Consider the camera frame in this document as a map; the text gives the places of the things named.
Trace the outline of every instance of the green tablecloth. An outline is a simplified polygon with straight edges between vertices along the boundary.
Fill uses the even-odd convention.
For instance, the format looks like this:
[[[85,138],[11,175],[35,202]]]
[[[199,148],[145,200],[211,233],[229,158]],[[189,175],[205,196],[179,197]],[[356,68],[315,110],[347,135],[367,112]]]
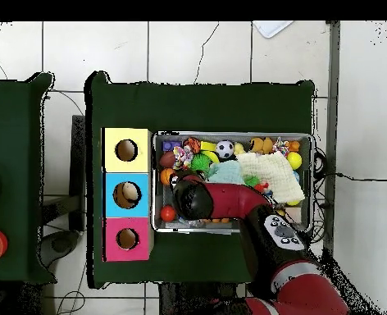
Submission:
[[[156,233],[150,259],[102,261],[101,128],[232,132],[312,132],[314,84],[112,84],[86,81],[89,284],[139,281],[250,281],[239,235]]]
[[[0,258],[0,281],[53,281],[37,256],[40,110],[51,82],[50,74],[39,73],[26,82],[0,80],[0,231],[8,239]]]

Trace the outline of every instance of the purple toy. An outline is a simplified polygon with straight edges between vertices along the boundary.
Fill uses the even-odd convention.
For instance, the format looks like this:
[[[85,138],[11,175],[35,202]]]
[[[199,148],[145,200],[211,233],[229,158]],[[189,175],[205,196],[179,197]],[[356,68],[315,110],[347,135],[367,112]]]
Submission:
[[[175,146],[182,147],[182,143],[180,141],[163,141],[162,142],[162,150],[163,151],[173,151]]]

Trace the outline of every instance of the orange ball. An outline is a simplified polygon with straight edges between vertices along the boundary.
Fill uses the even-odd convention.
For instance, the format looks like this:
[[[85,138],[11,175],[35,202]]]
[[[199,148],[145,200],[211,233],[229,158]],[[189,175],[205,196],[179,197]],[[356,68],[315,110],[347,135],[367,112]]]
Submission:
[[[162,170],[160,174],[160,181],[164,186],[168,186],[171,184],[171,174],[175,174],[175,171],[171,168],[166,168]]]
[[[290,141],[289,142],[289,151],[292,151],[292,152],[298,152],[298,150],[300,149],[300,143],[298,141]]]

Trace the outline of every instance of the robotic arm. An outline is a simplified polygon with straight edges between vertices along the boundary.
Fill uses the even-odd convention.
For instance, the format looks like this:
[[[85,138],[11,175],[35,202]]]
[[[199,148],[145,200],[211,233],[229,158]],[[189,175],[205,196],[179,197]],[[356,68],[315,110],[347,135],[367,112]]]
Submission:
[[[173,176],[171,188],[175,210],[186,220],[239,219],[253,315],[348,315],[302,238],[265,196],[243,185],[206,183],[192,172]]]

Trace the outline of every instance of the yellow block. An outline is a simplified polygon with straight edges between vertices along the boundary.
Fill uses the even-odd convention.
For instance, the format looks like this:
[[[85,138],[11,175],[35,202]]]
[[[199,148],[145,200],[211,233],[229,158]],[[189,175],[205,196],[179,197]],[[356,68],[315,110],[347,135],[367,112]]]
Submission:
[[[216,145],[207,141],[201,141],[201,150],[216,151]]]
[[[136,145],[136,157],[129,162],[121,161],[116,155],[116,146],[122,140],[132,140]],[[106,172],[145,173],[150,168],[151,134],[146,129],[105,128]]]

